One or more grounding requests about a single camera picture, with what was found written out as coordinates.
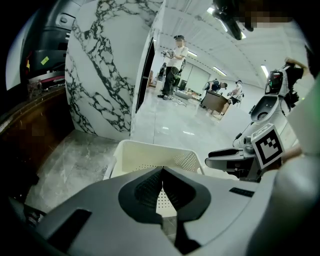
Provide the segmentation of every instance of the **table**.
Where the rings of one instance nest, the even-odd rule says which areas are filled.
[[[210,110],[215,110],[217,112],[221,112],[224,108],[224,105],[228,102],[228,100],[220,94],[217,94],[212,91],[207,91],[206,95],[203,99],[202,105],[207,107]]]

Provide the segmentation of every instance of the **white marble column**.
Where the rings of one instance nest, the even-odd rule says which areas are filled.
[[[130,137],[135,87],[146,45],[162,27],[157,14],[163,2],[96,0],[80,8],[65,60],[67,100],[77,130],[117,141]]]

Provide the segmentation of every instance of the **person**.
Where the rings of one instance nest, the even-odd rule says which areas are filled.
[[[242,81],[238,80],[235,82],[235,84],[236,84],[236,88],[227,94],[228,96],[231,96],[231,98],[228,100],[226,104],[224,104],[220,114],[213,115],[216,119],[221,120],[231,104],[234,105],[242,100],[242,97],[243,97]]]
[[[217,79],[213,80],[213,81],[208,81],[204,87],[203,90],[205,91],[205,93],[207,93],[207,91],[209,92],[215,92],[216,94],[218,93],[218,91],[221,88],[224,88],[225,90],[227,89],[228,84],[226,82],[219,82]],[[203,97],[203,99],[201,100],[200,103],[200,107],[205,108],[205,106],[203,106],[203,102],[206,96]]]
[[[176,48],[173,51],[173,55],[166,55],[170,61],[166,65],[165,82],[162,89],[162,94],[158,95],[159,98],[163,98],[164,100],[168,99],[172,84],[175,81],[175,76],[181,69],[189,51],[188,47],[185,46],[185,37],[183,35],[177,35],[174,37],[174,39]]]

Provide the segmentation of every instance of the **wooden desk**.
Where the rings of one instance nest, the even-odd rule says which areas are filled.
[[[74,129],[65,87],[22,102],[0,117],[0,154],[6,195],[24,202],[41,165]]]
[[[221,94],[217,94],[212,91],[207,91],[206,95],[203,99],[202,105],[207,107],[210,110],[215,110],[217,112],[221,112],[224,108],[224,105],[228,102],[228,100],[223,97]]]

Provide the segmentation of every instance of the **tiled floor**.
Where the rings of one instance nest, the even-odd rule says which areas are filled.
[[[206,175],[235,179],[205,166],[209,152],[232,145],[219,131],[218,121],[200,108],[198,101],[163,100],[157,94],[156,89],[147,89],[131,139],[193,150]],[[74,130],[41,167],[39,182],[31,188],[26,203],[49,212],[84,187],[102,180],[117,145],[117,141]],[[171,222],[167,225],[167,235],[173,236]]]

